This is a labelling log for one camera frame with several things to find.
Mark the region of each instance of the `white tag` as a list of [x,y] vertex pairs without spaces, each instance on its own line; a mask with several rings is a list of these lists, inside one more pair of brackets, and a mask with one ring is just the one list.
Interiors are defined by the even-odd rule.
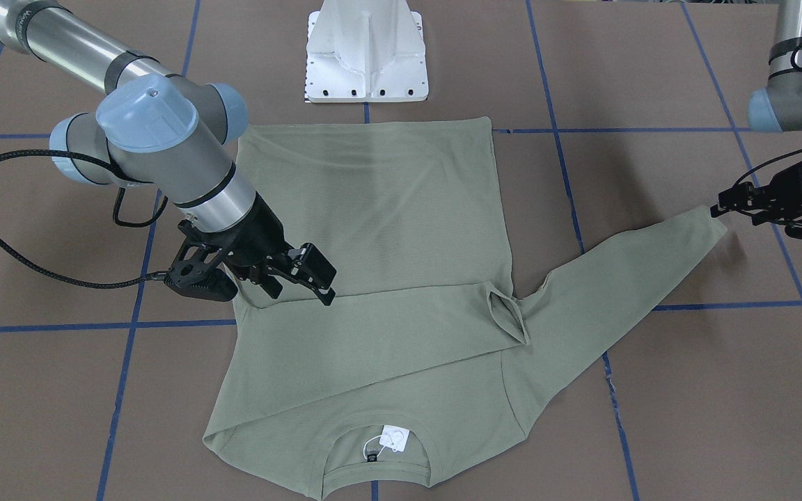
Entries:
[[395,452],[404,452],[404,447],[407,447],[407,437],[409,435],[410,430],[386,424],[382,427],[382,435],[379,437],[379,444]]

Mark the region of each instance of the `table surface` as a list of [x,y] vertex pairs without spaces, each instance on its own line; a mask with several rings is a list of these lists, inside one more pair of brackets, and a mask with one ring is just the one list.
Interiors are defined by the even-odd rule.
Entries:
[[[316,0],[65,3],[197,82],[235,86],[254,124],[490,117],[520,296],[615,232],[712,204],[748,165],[802,146],[802,133],[748,130],[775,6],[411,0],[429,99],[314,105],[302,88]],[[45,147],[101,97],[0,50],[0,152]],[[0,165],[0,234],[87,280],[168,266],[178,212],[116,228],[114,194],[45,159]],[[149,216],[154,196],[130,191],[125,218]],[[802,241],[723,222],[709,257],[526,442],[436,488],[373,482],[329,499],[802,499]],[[233,342],[228,304],[159,283],[80,289],[0,250],[0,499],[302,499],[201,443]]]

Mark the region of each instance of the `silver arm segment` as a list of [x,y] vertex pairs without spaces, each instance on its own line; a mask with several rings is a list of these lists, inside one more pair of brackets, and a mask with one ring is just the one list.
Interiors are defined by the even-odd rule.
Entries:
[[[779,4],[776,41],[769,54],[769,82],[751,95],[748,121],[758,131],[802,130],[802,70],[792,66],[802,43],[802,0]],[[802,67],[802,49],[794,57]]]
[[332,302],[336,269],[312,244],[291,247],[283,225],[222,145],[241,136],[248,113],[224,83],[199,86],[77,19],[54,0],[0,0],[0,44],[33,54],[107,97],[95,115],[67,118],[53,150],[83,153],[101,166],[54,159],[73,180],[127,188],[155,183],[185,219],[185,241],[162,278],[181,295],[229,301],[249,280],[277,299],[274,276]]

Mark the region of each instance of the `folded fabric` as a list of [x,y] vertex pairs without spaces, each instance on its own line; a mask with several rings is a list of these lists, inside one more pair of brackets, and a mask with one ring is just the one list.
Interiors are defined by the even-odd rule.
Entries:
[[[372,479],[430,487],[525,440],[549,400],[655,307],[725,228],[697,208],[623,232],[512,297],[487,118],[252,127],[238,168],[334,263],[324,307],[242,283],[203,441],[322,499]],[[383,425],[403,451],[367,462]]]

